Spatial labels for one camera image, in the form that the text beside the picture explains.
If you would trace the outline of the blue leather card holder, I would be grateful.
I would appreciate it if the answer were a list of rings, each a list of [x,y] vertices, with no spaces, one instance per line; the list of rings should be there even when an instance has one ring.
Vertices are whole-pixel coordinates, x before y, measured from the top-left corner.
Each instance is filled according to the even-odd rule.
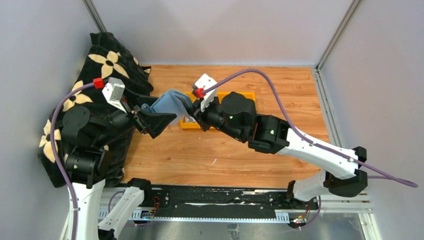
[[[177,90],[168,90],[153,103],[143,103],[141,109],[150,113],[171,113],[176,114],[176,118],[170,123],[174,126],[183,118],[192,119],[189,111],[193,107],[190,97]]]

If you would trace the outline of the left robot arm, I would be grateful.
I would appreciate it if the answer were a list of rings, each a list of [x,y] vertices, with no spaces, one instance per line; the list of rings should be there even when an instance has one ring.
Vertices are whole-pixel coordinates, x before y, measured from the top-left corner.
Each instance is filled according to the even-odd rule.
[[[176,119],[171,112],[150,111],[148,106],[130,105],[99,118],[85,106],[71,108],[62,119],[62,138],[73,150],[63,164],[70,186],[70,217],[73,240],[116,240],[133,211],[153,201],[152,184],[144,178],[131,179],[116,206],[99,220],[99,208],[113,153],[105,145],[136,128],[155,138]]]

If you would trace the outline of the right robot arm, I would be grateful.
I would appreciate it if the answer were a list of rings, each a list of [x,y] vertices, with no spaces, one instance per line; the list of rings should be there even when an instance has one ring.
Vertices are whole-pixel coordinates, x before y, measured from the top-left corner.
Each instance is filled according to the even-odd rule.
[[[319,167],[319,173],[289,182],[285,201],[292,209],[321,195],[352,198],[368,187],[368,175],[357,163],[366,159],[365,148],[341,148],[290,126],[286,120],[259,114],[255,101],[240,93],[231,92],[222,99],[215,96],[210,102],[197,99],[191,115],[203,131],[215,128],[255,152],[290,156]]]

